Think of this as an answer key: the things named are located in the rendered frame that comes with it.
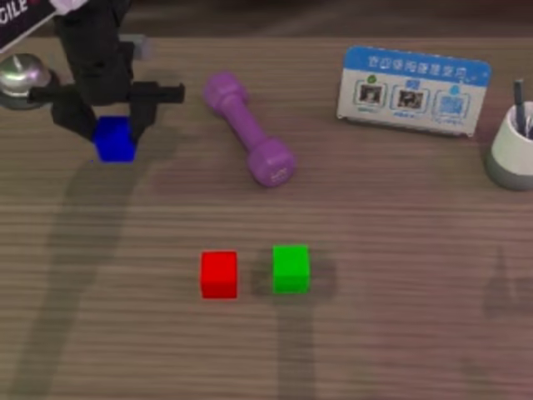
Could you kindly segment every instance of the cube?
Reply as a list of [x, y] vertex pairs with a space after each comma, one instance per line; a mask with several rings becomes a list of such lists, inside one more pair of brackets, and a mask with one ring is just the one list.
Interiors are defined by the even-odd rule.
[[311, 286], [309, 249], [304, 245], [274, 246], [272, 290], [274, 294], [308, 293]]
[[137, 146], [130, 137], [128, 117], [100, 117], [92, 141], [103, 163], [132, 163]]
[[203, 252], [200, 288], [203, 298], [237, 298], [237, 252]]

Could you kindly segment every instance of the table surface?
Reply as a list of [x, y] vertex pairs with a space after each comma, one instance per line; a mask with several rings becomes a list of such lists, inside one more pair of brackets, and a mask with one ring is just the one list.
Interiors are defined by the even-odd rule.
[[[484, 59], [475, 139], [335, 118], [352, 44]], [[0, 393], [9, 400], [531, 399], [533, 194], [503, 191], [482, 154], [533, 82], [531, 40], [154, 42], [138, 77], [183, 81], [133, 165], [0, 110]], [[63, 76], [51, 39], [27, 40]], [[298, 156], [284, 187], [202, 104], [231, 70]], [[102, 113], [122, 110], [103, 109]], [[309, 296], [268, 295], [271, 246], [310, 246]], [[200, 252], [239, 252], [241, 298], [199, 298]]]

